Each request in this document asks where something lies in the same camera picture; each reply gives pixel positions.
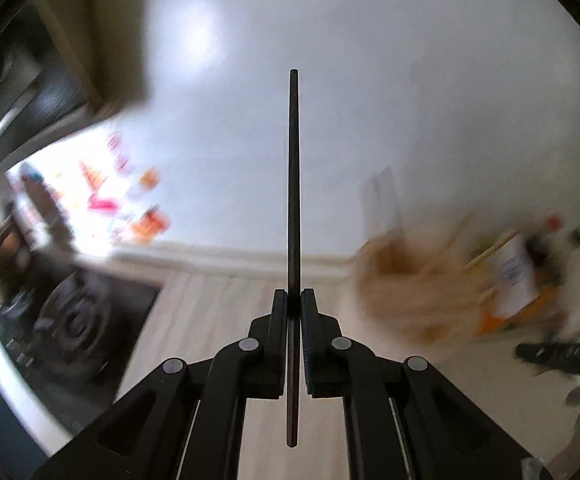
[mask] wall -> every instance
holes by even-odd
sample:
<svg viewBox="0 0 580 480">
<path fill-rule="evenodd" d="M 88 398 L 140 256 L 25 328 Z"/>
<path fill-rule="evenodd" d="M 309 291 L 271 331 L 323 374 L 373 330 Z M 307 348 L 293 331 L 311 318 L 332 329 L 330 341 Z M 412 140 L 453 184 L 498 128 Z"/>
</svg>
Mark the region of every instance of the wall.
<svg viewBox="0 0 580 480">
<path fill-rule="evenodd" d="M 481 230 L 580 222 L 580 29 L 556 0 L 97 6 L 107 81 L 134 96 L 117 127 L 163 172 L 166 241 L 285 250 L 295 67 L 304 252 L 358 248 L 360 188 L 386 166 L 408 224 L 476 205 Z"/>
</svg>

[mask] sticker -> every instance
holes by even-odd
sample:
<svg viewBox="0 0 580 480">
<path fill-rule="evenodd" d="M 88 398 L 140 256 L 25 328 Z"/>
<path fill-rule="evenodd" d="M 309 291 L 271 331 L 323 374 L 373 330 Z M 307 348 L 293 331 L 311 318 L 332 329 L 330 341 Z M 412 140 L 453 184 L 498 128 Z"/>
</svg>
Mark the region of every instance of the sticker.
<svg viewBox="0 0 580 480">
<path fill-rule="evenodd" d="M 99 198 L 96 193 L 90 195 L 90 198 L 87 200 L 87 209 L 102 215 L 116 215 L 120 208 L 119 203 L 113 198 Z"/>
<path fill-rule="evenodd" d="M 130 166 L 130 157 L 127 155 L 119 155 L 114 160 L 114 169 L 116 173 L 129 175 L 134 171 Z"/>
<path fill-rule="evenodd" d="M 99 170 L 96 170 L 92 166 L 88 166 L 85 162 L 80 160 L 78 166 L 83 172 L 83 176 L 86 178 L 87 185 L 92 192 L 96 193 L 103 183 L 107 180 L 107 177 L 103 175 Z"/>
<path fill-rule="evenodd" d="M 159 210 L 159 207 L 152 206 L 138 221 L 130 224 L 130 230 L 136 242 L 149 244 L 157 235 L 167 231 L 169 225 L 169 219 Z"/>
<path fill-rule="evenodd" d="M 138 183 L 143 189 L 151 191 L 158 186 L 160 181 L 159 172 L 155 168 L 150 168 L 140 176 Z"/>
<path fill-rule="evenodd" d="M 113 153 L 119 152 L 122 147 L 121 134 L 118 132 L 110 134 L 107 137 L 107 147 Z"/>
</svg>

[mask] kitchen counter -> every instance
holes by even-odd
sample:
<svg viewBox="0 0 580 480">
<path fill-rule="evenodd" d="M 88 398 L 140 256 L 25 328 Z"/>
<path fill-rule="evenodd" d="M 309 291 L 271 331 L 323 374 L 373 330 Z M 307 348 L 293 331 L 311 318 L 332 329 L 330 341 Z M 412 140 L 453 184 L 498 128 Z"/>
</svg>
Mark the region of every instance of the kitchen counter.
<svg viewBox="0 0 580 480">
<path fill-rule="evenodd" d="M 180 357 L 192 363 L 211 358 L 223 346 L 243 338 L 252 319 L 269 313 L 275 288 L 284 288 L 284 273 L 241 272 L 196 266 L 159 266 L 105 260 L 83 254 L 67 255 L 52 246 L 47 254 L 71 258 L 88 270 L 162 287 L 136 342 L 118 397 L 165 359 Z M 313 286 L 319 309 L 337 312 L 340 278 L 305 278 Z M 39 446 L 48 455 L 71 436 L 39 402 L 22 380 L 0 344 L 0 389 Z M 301 392 L 299 445 L 285 445 L 285 401 L 249 400 L 241 450 L 241 478 L 299 478 L 310 472 L 318 478 L 345 478 L 347 451 L 343 411 L 337 399 L 309 400 Z M 267 428 L 263 433 L 260 428 Z M 313 446 L 318 434 L 331 437 Z"/>
<path fill-rule="evenodd" d="M 57 250 L 47 246 L 43 251 L 51 254 Z M 180 357 L 188 363 L 208 359 L 223 346 L 246 336 L 250 321 L 269 313 L 275 288 L 286 284 L 281 272 L 209 269 L 181 262 L 146 264 L 80 254 L 71 258 L 90 270 L 162 287 L 136 342 L 117 399 L 167 358 Z M 341 277 L 304 278 L 303 286 L 315 289 L 320 311 L 336 316 L 343 333 L 369 345 L 379 355 L 402 358 L 394 352 L 405 349 L 395 350 L 393 340 L 382 338 L 358 316 L 351 316 L 349 303 L 342 301 L 347 284 Z M 534 377 L 532 367 L 512 358 L 514 345 L 527 336 L 512 331 L 475 339 L 438 368 L 526 449 L 549 459 L 572 434 L 578 410 L 566 407 L 564 398 L 579 379 L 557 372 Z M 70 435 L 43 411 L 38 399 L 36 404 L 30 403 L 31 392 L 11 384 L 7 388 L 9 400 L 21 405 L 21 417 L 35 417 L 28 425 L 37 428 L 33 436 L 44 442 L 39 445 L 48 454 L 69 441 Z M 299 418 L 299 443 L 289 449 L 285 445 L 285 401 L 248 400 L 240 478 L 347 477 L 340 401 L 308 399 L 301 388 Z"/>
</svg>

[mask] stove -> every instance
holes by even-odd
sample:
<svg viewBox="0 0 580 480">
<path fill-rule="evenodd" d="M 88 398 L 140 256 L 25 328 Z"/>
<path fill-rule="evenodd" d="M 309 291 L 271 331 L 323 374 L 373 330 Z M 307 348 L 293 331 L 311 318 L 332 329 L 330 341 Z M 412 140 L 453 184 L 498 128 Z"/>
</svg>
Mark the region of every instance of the stove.
<svg viewBox="0 0 580 480">
<path fill-rule="evenodd" d="M 105 412 L 159 289 L 34 252 L 0 308 L 0 341 L 28 386 L 73 435 Z"/>
</svg>

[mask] black rod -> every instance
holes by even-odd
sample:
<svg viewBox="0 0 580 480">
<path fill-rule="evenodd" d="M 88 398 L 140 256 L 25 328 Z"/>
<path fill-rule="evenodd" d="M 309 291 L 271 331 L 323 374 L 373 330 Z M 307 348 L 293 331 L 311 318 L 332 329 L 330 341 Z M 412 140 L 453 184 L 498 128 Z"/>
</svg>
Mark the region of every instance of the black rod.
<svg viewBox="0 0 580 480">
<path fill-rule="evenodd" d="M 290 70 L 288 170 L 288 389 L 286 442 L 299 433 L 299 346 L 301 345 L 301 210 L 299 183 L 299 72 Z"/>
</svg>

